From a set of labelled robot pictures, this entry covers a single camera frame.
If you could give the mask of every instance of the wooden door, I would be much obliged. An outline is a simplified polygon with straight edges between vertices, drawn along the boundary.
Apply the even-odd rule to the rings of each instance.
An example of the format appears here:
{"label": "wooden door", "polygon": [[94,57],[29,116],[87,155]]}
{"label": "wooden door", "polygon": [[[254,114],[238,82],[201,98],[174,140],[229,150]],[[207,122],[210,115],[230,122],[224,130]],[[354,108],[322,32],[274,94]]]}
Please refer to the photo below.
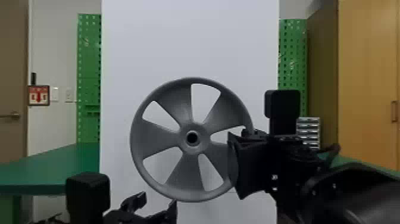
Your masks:
{"label": "wooden door", "polygon": [[339,1],[339,143],[344,156],[398,168],[396,0]]}
{"label": "wooden door", "polygon": [[7,163],[26,155],[28,1],[0,5],[0,163]]}

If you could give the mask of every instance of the green table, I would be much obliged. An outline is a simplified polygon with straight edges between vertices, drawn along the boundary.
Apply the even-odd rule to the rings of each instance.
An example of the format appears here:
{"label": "green table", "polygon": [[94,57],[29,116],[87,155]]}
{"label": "green table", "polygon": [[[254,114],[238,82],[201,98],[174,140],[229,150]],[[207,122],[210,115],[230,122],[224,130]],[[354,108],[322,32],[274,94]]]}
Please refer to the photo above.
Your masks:
{"label": "green table", "polygon": [[99,171],[99,144],[74,144],[0,165],[0,222],[19,222],[21,195],[63,195],[65,180]]}

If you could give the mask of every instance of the green pegboard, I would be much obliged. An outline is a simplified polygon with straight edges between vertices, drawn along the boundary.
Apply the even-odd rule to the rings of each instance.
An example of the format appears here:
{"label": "green pegboard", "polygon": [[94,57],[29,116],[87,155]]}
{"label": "green pegboard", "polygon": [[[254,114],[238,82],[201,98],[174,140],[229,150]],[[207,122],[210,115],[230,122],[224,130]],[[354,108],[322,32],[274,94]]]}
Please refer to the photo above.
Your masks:
{"label": "green pegboard", "polygon": [[101,16],[78,15],[77,142],[99,142]]}
{"label": "green pegboard", "polygon": [[307,20],[279,21],[278,88],[301,92],[300,114],[308,112],[307,92]]}

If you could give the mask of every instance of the wheel spoke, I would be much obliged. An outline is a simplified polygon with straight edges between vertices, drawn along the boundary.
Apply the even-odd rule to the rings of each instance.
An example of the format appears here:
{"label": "wheel spoke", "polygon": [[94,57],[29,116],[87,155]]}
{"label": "wheel spoke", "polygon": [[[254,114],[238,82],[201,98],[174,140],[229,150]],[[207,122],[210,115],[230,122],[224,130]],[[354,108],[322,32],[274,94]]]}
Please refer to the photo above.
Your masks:
{"label": "wheel spoke", "polygon": [[184,154],[166,184],[178,189],[204,191],[197,156]]}
{"label": "wheel spoke", "polygon": [[220,174],[221,178],[225,180],[228,177],[227,144],[213,142],[207,148],[205,155]]}
{"label": "wheel spoke", "polygon": [[147,120],[142,120],[139,125],[138,133],[133,136],[140,145],[137,150],[142,150],[140,153],[143,159],[177,145],[177,133],[172,130]]}
{"label": "wheel spoke", "polygon": [[190,85],[173,89],[157,100],[157,103],[181,126],[193,119],[192,89]]}
{"label": "wheel spoke", "polygon": [[240,117],[242,117],[242,114],[238,114],[240,110],[235,111],[235,109],[235,107],[232,107],[232,102],[220,95],[204,121],[207,131],[209,133],[216,133],[221,130],[240,126]]}

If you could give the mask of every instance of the black mechanical part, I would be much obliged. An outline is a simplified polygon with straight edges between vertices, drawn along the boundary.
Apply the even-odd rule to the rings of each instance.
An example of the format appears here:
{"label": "black mechanical part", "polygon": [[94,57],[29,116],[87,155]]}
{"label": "black mechanical part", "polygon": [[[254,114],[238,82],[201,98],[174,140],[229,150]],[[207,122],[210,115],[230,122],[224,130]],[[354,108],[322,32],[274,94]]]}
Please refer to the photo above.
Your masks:
{"label": "black mechanical part", "polygon": [[300,92],[267,91],[264,96],[264,114],[270,119],[270,134],[296,134],[296,121],[300,116]]}
{"label": "black mechanical part", "polygon": [[110,180],[101,173],[84,172],[68,178],[65,193],[71,224],[176,224],[176,200],[157,214],[147,217],[135,214],[147,203],[145,192],[126,198],[118,210],[103,217],[110,208]]}
{"label": "black mechanical part", "polygon": [[110,180],[106,175],[84,172],[65,183],[71,224],[102,224],[110,208]]}
{"label": "black mechanical part", "polygon": [[270,134],[229,134],[239,198],[269,193],[278,224],[400,223],[400,179],[361,163],[331,168],[340,146],[313,151],[303,144],[295,135],[298,101],[296,91],[268,91]]}

